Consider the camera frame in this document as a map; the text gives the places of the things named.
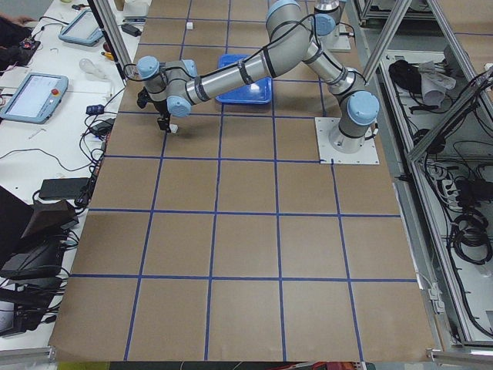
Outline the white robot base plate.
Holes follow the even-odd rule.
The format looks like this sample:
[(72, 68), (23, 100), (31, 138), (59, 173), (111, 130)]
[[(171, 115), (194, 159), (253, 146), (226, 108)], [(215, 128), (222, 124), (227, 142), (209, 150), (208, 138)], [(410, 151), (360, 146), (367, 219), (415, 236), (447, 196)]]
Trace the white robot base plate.
[(315, 131), (321, 164), (379, 165), (374, 138), (366, 140), (371, 130), (357, 139), (348, 138), (339, 130), (337, 117), (316, 117)]

